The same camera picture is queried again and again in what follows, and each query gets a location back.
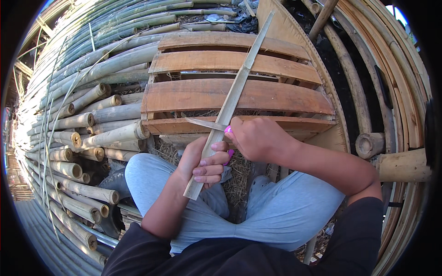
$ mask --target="black plastic bag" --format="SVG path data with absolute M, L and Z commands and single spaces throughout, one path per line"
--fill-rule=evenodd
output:
M 226 24 L 226 27 L 236 33 L 258 33 L 258 20 L 256 17 L 248 16 L 241 19 L 239 22 L 235 22 L 234 24 Z

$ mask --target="person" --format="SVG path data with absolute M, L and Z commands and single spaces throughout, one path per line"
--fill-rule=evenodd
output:
M 294 170 L 278 183 L 258 176 L 246 220 L 233 224 L 219 181 L 226 142 L 201 159 L 207 138 L 190 143 L 176 167 L 146 153 L 126 167 L 142 214 L 130 225 L 102 275 L 370 275 L 381 244 L 382 197 L 376 169 L 348 153 L 302 143 L 268 118 L 231 120 L 225 135 L 251 161 Z M 192 175 L 204 183 L 197 200 L 183 196 Z M 316 265 L 293 253 L 320 231 L 343 198 L 348 207 Z

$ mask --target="hand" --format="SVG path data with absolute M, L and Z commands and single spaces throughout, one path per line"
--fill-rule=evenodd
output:
M 278 164 L 289 145 L 300 143 L 269 118 L 242 121 L 234 117 L 230 126 L 232 132 L 225 136 L 250 161 Z
M 206 144 L 207 137 L 200 137 L 188 144 L 174 174 L 179 174 L 186 180 L 186 185 L 192 175 L 195 181 L 204 183 L 203 190 L 210 188 L 214 183 L 221 181 L 224 172 L 223 164 L 228 162 L 229 149 L 227 142 L 217 142 L 211 148 L 216 151 L 215 155 L 201 159 L 201 153 Z

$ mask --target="gray sweatpants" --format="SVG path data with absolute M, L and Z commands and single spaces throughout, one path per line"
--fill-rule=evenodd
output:
M 160 195 L 176 166 L 140 153 L 126 167 L 126 182 L 135 204 L 145 214 Z M 258 176 L 252 183 L 246 220 L 233 224 L 221 184 L 190 200 L 181 231 L 171 241 L 171 252 L 181 253 L 205 238 L 243 238 L 293 251 L 316 235 L 335 213 L 344 195 L 330 184 L 301 172 L 278 183 Z

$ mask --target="forearm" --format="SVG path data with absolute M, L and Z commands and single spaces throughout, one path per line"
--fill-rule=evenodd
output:
M 141 227 L 159 238 L 173 239 L 179 232 L 181 216 L 189 202 L 183 196 L 186 185 L 185 179 L 173 173 L 144 216 Z
M 376 169 L 354 155 L 293 140 L 282 155 L 281 166 L 317 177 L 347 196 L 379 182 Z

